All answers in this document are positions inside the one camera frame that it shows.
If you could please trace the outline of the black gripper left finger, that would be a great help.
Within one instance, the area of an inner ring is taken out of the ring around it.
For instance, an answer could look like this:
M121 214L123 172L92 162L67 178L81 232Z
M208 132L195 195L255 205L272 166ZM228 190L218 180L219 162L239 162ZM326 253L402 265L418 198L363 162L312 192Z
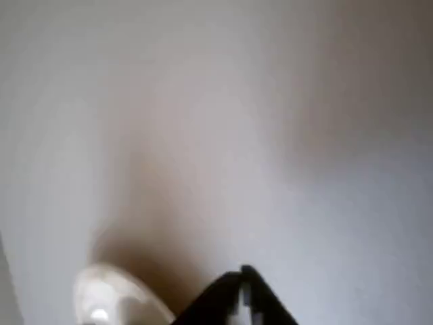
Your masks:
M218 277L179 315L179 324L226 324L237 304L240 282L240 272Z

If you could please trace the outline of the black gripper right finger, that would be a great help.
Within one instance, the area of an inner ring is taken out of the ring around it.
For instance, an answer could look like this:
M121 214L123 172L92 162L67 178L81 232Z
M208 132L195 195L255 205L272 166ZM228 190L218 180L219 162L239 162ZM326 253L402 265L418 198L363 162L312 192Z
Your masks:
M298 325L254 267L243 265L241 278L244 305L250 309L251 324Z

